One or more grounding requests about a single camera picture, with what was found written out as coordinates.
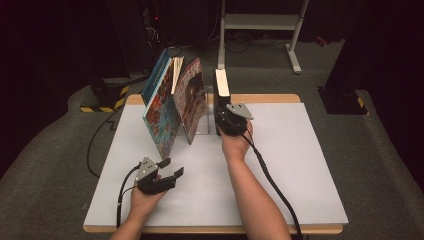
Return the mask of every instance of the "black cord on floor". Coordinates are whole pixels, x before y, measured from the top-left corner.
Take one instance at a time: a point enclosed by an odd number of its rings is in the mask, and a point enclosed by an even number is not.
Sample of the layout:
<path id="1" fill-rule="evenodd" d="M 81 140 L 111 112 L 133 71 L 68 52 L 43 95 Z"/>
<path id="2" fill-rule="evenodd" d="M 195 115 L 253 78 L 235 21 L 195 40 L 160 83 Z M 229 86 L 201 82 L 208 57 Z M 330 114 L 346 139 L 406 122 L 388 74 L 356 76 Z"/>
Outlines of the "black cord on floor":
<path id="1" fill-rule="evenodd" d="M 113 116 L 115 116 L 115 114 L 116 113 L 118 113 L 120 110 L 122 109 L 122 107 L 121 108 L 119 108 L 118 110 L 116 110 L 115 112 L 113 112 L 108 118 L 106 118 L 106 120 L 104 120 L 103 121 L 103 123 L 102 124 L 100 124 L 100 126 L 97 128 L 97 130 L 96 130 L 96 132 L 94 132 L 94 134 L 93 134 L 93 136 L 91 137 L 91 140 L 90 140 L 90 143 L 88 144 L 88 149 L 87 149 L 87 156 L 86 156 L 86 163 L 87 163 L 87 168 L 88 168 L 88 171 L 90 171 L 90 173 L 93 175 L 93 176 L 95 176 L 95 177 L 97 177 L 97 178 L 99 178 L 100 177 L 100 175 L 99 174 L 97 174 L 97 173 L 95 173 L 94 171 L 93 171 L 93 169 L 91 169 L 91 166 L 90 166 L 90 151 L 91 151 L 91 146 L 92 146 L 92 144 L 93 144 L 93 141 L 94 141 L 94 138 L 96 137 L 96 135 L 97 135 L 97 133 L 100 131 L 100 129 L 103 127 L 103 125 L 105 125 L 106 123 L 112 123 L 111 124 L 111 127 L 110 127 L 110 130 L 116 130 L 116 128 L 114 128 L 114 123 L 115 123 L 115 121 L 109 121 L 109 119 L 111 119 Z"/>

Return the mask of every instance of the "wrist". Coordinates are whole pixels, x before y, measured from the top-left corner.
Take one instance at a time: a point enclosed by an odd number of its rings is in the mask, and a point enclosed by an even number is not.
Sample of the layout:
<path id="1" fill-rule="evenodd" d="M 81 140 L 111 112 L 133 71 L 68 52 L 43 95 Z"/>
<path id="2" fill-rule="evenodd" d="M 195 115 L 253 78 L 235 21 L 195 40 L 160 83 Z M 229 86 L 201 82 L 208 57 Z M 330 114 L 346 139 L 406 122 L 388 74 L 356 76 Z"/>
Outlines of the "wrist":
<path id="1" fill-rule="evenodd" d="M 144 223 L 147 221 L 148 217 L 149 216 L 146 216 L 136 209 L 131 209 L 126 221 L 130 221 L 135 225 L 144 226 Z"/>

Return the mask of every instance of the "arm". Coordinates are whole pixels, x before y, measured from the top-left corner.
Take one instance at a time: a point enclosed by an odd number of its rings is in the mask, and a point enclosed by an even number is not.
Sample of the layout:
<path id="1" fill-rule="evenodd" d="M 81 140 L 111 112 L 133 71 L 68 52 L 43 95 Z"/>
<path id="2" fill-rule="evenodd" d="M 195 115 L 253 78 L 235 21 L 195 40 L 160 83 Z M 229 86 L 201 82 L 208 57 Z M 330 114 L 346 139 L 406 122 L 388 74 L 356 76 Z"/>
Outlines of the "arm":
<path id="1" fill-rule="evenodd" d="M 248 121 L 252 133 L 252 124 Z M 242 137 L 221 131 L 222 150 L 227 160 L 240 218 L 249 239 L 291 239 L 284 216 L 244 162 L 249 144 Z"/>
<path id="2" fill-rule="evenodd" d="M 145 195 L 138 188 L 133 188 L 131 191 L 131 209 L 128 218 L 110 239 L 139 240 L 144 223 L 165 194 L 166 192 L 156 195 Z"/>

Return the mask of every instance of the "wooden table edge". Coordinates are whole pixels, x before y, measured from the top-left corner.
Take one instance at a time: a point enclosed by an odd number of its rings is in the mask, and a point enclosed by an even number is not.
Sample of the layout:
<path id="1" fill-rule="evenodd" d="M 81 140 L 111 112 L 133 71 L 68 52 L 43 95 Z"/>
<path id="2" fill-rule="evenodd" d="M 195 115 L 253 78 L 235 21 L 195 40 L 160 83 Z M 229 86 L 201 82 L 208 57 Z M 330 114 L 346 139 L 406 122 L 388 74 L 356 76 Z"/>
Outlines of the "wooden table edge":
<path id="1" fill-rule="evenodd" d="M 116 231 L 114 226 L 90 226 L 84 225 L 84 230 L 90 233 L 112 233 Z M 304 235 L 333 235 L 339 234 L 343 231 L 342 224 L 317 224 L 317 225 L 301 225 L 302 234 Z M 296 234 L 296 228 L 289 226 L 291 234 Z M 143 233 L 160 233 L 160 234 L 245 234 L 242 226 L 228 226 L 228 227 L 149 227 L 146 226 Z"/>
<path id="2" fill-rule="evenodd" d="M 213 95 L 208 95 L 209 103 L 213 102 Z M 300 98 L 296 94 L 231 94 L 233 103 L 300 103 Z M 126 104 L 143 104 L 140 94 L 128 96 Z"/>

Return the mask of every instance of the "hand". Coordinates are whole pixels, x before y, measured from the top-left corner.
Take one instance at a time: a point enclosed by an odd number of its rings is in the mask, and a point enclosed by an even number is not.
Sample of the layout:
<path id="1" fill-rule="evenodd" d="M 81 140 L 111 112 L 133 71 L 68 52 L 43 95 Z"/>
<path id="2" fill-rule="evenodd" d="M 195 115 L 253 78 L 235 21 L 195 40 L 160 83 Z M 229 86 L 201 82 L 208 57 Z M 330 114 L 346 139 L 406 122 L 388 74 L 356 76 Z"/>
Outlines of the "hand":
<path id="1" fill-rule="evenodd" d="M 227 161 L 233 161 L 237 159 L 244 160 L 250 144 L 241 136 L 231 137 L 225 135 L 221 129 L 219 129 L 219 132 L 221 133 L 222 137 L 222 151 L 224 152 L 225 159 L 227 159 Z M 244 136 L 252 141 L 251 134 L 253 135 L 253 126 L 252 123 L 248 120 L 247 131 L 244 133 Z"/>
<path id="2" fill-rule="evenodd" d="M 157 203 L 168 191 L 156 195 L 146 195 L 137 188 L 137 183 L 131 191 L 131 209 L 129 217 L 145 221 L 155 209 Z"/>

